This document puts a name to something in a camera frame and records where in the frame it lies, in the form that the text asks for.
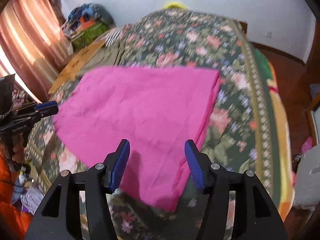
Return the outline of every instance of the black device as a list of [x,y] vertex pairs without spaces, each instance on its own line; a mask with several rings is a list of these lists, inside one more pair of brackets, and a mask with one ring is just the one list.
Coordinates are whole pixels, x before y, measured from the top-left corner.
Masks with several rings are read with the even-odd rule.
[[18,142],[19,134],[23,134],[26,143],[35,123],[59,111],[55,101],[43,104],[33,102],[12,109],[14,76],[0,78],[0,139],[5,145],[5,156],[11,172],[21,168],[21,164],[12,160],[13,146]]
[[[81,240],[79,191],[85,190],[91,240],[117,240],[106,194],[119,187],[129,158],[129,141],[123,139],[116,152],[88,171],[64,170],[39,205],[25,240]],[[225,232],[229,191],[236,191],[233,240],[288,240],[280,215],[258,177],[225,170],[200,153],[192,140],[185,155],[196,186],[209,194],[197,240],[222,240]]]

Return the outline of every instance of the wall outlet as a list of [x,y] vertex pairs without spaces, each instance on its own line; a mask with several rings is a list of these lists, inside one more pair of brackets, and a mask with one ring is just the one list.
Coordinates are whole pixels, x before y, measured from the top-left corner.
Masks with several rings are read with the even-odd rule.
[[266,37],[269,38],[269,39],[271,39],[271,37],[272,37],[272,32],[267,32],[267,33],[266,33]]

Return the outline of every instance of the orange clothing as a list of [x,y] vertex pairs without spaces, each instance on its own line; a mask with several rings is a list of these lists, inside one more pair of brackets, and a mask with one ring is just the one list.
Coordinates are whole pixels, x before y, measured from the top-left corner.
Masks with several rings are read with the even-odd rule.
[[[0,154],[0,180],[14,183],[16,177],[17,173],[13,174],[10,172],[6,160]],[[0,214],[6,221],[9,229],[20,239],[23,239],[32,220],[32,215],[21,212],[10,205],[12,193],[13,185],[0,181]]]

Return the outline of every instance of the floral blanket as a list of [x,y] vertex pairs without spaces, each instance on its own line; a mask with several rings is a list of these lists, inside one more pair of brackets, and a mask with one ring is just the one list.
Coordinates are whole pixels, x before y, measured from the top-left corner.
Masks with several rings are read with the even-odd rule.
[[[222,85],[201,151],[227,170],[254,170],[284,218],[293,196],[285,111],[271,65],[251,46],[240,28],[238,22],[213,14],[157,11],[131,26],[121,37],[128,53],[120,65],[184,65],[220,70]],[[63,84],[52,100],[64,102],[77,83]],[[277,115],[282,116],[282,123]],[[62,170],[88,169],[57,138],[51,117],[33,129],[28,150],[44,192]],[[107,198],[118,236],[145,240],[195,239],[207,200],[207,196],[199,195],[191,179],[174,213],[146,206],[120,190]],[[226,239],[232,234],[234,199],[231,193]],[[81,192],[83,236],[88,239],[84,202]]]

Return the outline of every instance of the black cable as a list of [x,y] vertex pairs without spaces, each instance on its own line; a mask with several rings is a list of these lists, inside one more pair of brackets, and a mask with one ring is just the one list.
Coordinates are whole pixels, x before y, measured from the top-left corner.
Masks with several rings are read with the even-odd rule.
[[7,184],[10,184],[10,185],[16,186],[16,187],[23,187],[23,186],[19,186],[19,185],[16,185],[16,184],[12,183],[12,182],[8,182],[8,181],[1,180],[1,179],[0,179],[0,182],[7,183]]

